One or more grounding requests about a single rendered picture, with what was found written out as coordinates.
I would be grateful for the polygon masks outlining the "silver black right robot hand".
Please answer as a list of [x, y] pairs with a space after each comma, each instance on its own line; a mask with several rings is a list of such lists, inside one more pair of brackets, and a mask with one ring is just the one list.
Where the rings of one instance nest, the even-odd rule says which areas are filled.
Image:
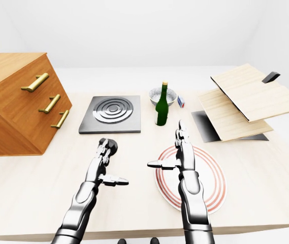
[[183, 120], [178, 123], [178, 129], [175, 131], [175, 147], [177, 149], [176, 159], [156, 160], [147, 163], [148, 167], [161, 168], [162, 170], [173, 170], [178, 168], [183, 176], [192, 174], [198, 178], [195, 171], [195, 153], [192, 144], [189, 141], [188, 129]]

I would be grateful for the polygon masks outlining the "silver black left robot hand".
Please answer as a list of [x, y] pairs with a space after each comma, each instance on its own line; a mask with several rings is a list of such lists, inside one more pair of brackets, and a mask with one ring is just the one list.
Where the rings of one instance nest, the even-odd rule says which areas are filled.
[[110, 150], [105, 149], [105, 145], [108, 143], [106, 139], [102, 145], [98, 145], [96, 156], [91, 160], [86, 174], [86, 181], [90, 181], [99, 186], [103, 183], [106, 186], [125, 186], [129, 184], [127, 179], [109, 175], [106, 173], [106, 167], [109, 165]]

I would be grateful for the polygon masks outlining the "round black stove knob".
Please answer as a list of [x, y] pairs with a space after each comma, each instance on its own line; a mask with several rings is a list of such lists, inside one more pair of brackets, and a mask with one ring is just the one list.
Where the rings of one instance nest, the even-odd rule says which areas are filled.
[[[102, 145], [105, 140], [106, 140], [106, 138], [101, 138], [99, 140], [99, 145]], [[107, 138], [107, 140], [108, 140], [108, 143], [105, 145], [105, 149], [110, 150], [109, 156], [112, 156], [117, 152], [118, 145], [117, 145], [117, 142], [114, 141], [113, 139]]]

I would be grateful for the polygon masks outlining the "flat dark stove plate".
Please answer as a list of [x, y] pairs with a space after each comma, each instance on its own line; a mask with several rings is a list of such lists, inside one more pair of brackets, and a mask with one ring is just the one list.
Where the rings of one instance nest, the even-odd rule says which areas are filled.
[[140, 132], [140, 96], [94, 96], [79, 127], [80, 134]]

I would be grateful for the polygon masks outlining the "white plate with red rings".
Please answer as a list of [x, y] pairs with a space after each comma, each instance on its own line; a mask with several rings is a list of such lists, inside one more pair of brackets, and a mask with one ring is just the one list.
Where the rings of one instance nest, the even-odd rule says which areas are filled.
[[[224, 204], [228, 186], [225, 174], [214, 157], [207, 151], [194, 146], [196, 171], [204, 188], [204, 202], [209, 214], [218, 211]], [[178, 192], [179, 170], [155, 169], [154, 179], [164, 199], [175, 209], [181, 210], [181, 197]]]

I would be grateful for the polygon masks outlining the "green glass bottle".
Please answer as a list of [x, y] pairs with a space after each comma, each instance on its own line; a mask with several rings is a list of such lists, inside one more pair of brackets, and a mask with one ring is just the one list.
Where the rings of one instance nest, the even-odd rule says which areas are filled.
[[156, 111], [155, 123], [158, 126], [163, 126], [167, 122], [168, 111], [169, 111], [169, 106], [167, 103], [167, 89], [168, 89], [168, 82], [163, 81], [161, 96], [155, 107], [155, 111]]

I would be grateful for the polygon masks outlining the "small wooden drawer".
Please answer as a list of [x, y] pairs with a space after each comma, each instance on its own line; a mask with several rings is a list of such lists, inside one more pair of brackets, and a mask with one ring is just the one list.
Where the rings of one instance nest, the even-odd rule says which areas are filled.
[[[21, 126], [24, 136], [36, 147], [36, 153], [43, 154], [57, 131], [56, 128], [50, 127], [54, 113], [69, 110], [72, 104], [64, 90], [27, 94], [31, 95], [33, 100], [23, 111]], [[45, 114], [38, 111], [45, 109], [51, 101], [49, 97], [54, 97], [57, 94], [60, 94], [61, 97], [50, 113]]]

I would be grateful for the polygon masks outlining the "small pale wood board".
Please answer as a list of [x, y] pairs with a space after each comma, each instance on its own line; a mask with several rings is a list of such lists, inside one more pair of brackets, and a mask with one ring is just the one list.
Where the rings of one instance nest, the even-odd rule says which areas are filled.
[[264, 120], [248, 122], [218, 88], [200, 94], [199, 100], [221, 141], [254, 136], [273, 130]]

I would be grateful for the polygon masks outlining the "patterned grey white bowl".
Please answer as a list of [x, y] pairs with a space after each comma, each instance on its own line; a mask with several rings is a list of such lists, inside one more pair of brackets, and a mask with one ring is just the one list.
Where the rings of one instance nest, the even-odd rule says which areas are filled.
[[[161, 93], [162, 93], [161, 87], [153, 88], [149, 92], [150, 100], [154, 106], [156, 106], [158, 101], [160, 100]], [[167, 88], [166, 99], [167, 99], [168, 106], [171, 106], [177, 100], [177, 98], [178, 98], [177, 94], [172, 89]]]

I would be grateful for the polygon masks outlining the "medium wooden drawer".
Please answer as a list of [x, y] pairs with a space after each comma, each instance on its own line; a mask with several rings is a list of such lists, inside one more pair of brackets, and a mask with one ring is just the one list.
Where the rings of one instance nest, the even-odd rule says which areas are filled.
[[1, 97], [1, 111], [28, 138], [35, 140], [56, 133], [52, 125], [72, 106], [58, 77], [50, 74], [33, 92], [22, 87], [17, 84]]

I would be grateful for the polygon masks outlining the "large pale wood board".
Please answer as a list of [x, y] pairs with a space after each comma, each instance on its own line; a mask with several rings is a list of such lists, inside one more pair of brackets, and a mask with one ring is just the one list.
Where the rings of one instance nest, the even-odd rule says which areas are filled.
[[266, 75], [244, 64], [219, 75], [214, 83], [249, 122], [289, 113], [289, 89], [276, 81], [263, 83]]

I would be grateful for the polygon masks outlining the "wooden drawer cabinet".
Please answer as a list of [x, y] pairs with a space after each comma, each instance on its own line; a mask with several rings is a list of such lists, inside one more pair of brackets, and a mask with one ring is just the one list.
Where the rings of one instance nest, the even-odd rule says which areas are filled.
[[0, 156], [42, 155], [36, 151], [24, 133], [0, 111]]

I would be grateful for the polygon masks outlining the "small black block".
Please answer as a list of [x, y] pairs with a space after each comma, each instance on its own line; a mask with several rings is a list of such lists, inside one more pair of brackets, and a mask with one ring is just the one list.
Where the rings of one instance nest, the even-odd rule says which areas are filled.
[[262, 83], [264, 83], [264, 84], [270, 83], [270, 82], [276, 80], [279, 76], [280, 76], [280, 74], [277, 73], [277, 72], [270, 72], [270, 73], [262, 80]]

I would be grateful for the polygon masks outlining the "large wooden drawer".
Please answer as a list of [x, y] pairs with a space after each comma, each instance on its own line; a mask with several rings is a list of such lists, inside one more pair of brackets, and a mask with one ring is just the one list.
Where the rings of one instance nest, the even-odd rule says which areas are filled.
[[0, 53], [0, 101], [15, 85], [29, 86], [44, 73], [57, 76], [46, 53]]

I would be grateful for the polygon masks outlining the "flat black base plate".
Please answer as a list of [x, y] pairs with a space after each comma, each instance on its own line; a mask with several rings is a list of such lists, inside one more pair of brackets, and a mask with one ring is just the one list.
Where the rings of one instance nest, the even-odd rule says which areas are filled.
[[[217, 134], [204, 110], [194, 111], [191, 114], [204, 142], [221, 141], [219, 135]], [[238, 138], [238, 140], [268, 141], [269, 139], [264, 134], [257, 134], [253, 136]]]

